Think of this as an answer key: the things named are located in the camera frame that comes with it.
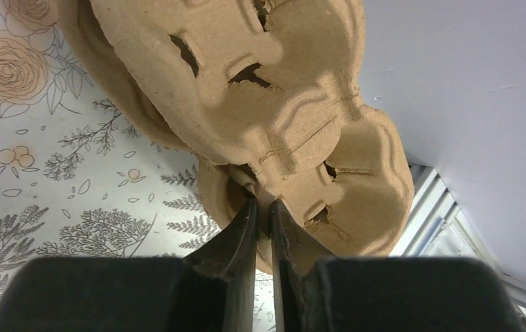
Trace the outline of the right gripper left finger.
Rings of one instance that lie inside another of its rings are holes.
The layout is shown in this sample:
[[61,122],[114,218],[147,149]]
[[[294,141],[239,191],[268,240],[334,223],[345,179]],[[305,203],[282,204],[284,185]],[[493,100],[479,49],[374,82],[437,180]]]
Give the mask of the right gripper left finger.
[[0,331],[250,331],[257,203],[184,258],[44,257],[0,300]]

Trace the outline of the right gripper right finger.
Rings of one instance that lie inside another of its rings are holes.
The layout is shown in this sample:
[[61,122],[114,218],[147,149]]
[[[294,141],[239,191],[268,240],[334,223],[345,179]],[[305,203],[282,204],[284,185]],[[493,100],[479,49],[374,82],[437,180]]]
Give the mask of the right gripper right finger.
[[282,201],[270,210],[278,331],[524,331],[497,274],[469,257],[337,257]]

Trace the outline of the single brown cup carrier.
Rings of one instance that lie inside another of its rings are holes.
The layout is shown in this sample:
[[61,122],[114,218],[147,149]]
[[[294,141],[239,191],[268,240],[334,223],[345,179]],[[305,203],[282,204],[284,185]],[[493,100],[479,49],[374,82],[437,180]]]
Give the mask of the single brown cup carrier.
[[395,125],[363,102],[361,1],[92,1],[117,57],[173,132],[246,165],[339,255],[387,255],[414,189]]

